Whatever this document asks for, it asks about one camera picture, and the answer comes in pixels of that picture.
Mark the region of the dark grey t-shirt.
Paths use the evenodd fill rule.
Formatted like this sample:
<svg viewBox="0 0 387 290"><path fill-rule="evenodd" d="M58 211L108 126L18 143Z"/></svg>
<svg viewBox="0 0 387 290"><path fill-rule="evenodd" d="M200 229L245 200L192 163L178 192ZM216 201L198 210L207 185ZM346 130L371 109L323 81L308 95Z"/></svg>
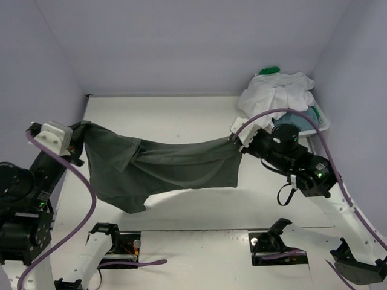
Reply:
<svg viewBox="0 0 387 290"><path fill-rule="evenodd" d="M174 190L235 188L242 154L227 137L164 144L119 135L90 121L70 127L85 148L96 197L122 211L146 210L148 197Z"/></svg>

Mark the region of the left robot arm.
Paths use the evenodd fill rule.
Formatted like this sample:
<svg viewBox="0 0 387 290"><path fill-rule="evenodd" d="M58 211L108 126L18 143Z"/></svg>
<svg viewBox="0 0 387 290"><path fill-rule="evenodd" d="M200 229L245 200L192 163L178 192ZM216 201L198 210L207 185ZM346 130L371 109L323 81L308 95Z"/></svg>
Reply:
<svg viewBox="0 0 387 290"><path fill-rule="evenodd" d="M121 246L116 224L97 223L91 230L75 268L55 280L49 257L69 241L96 208L91 184L77 170L86 126L32 123L27 138L40 153L28 169L1 163L1 265L15 289L87 289L103 257ZM51 245L53 211L50 197L66 170L73 172L91 194L91 208L80 224L60 242Z"/></svg>

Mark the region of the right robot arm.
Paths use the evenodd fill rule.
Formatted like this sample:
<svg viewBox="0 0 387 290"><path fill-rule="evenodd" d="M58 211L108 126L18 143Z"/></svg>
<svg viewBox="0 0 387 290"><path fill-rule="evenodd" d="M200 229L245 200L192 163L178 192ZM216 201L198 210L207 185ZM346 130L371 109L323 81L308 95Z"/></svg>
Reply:
<svg viewBox="0 0 387 290"><path fill-rule="evenodd" d="M327 263L345 282L371 285L386 279L386 238L363 216L333 162L299 144L297 127L282 124L267 132L254 123L234 123L230 131L242 153L285 176L291 192L300 191L316 204L340 233L339 237L324 236L280 218L265 240L280 250L279 256L315 245L322 248Z"/></svg>

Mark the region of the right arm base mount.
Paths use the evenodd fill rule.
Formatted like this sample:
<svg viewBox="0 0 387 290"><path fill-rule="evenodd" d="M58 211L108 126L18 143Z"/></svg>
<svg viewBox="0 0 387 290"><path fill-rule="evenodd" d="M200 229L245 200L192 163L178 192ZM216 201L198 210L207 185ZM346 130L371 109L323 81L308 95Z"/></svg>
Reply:
<svg viewBox="0 0 387 290"><path fill-rule="evenodd" d="M268 232L249 232L249 247L253 266L307 265L305 251L285 246L278 237Z"/></svg>

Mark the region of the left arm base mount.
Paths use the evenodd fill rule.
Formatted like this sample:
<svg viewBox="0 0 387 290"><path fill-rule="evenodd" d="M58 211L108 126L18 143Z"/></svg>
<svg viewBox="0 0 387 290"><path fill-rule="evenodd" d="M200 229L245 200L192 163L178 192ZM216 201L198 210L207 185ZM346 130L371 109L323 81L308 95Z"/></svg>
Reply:
<svg viewBox="0 0 387 290"><path fill-rule="evenodd" d="M107 236L110 249L102 257L100 264L107 262L138 262L141 246L141 232L117 230L115 228L99 228L91 230L86 245L97 245L100 239Z"/></svg>

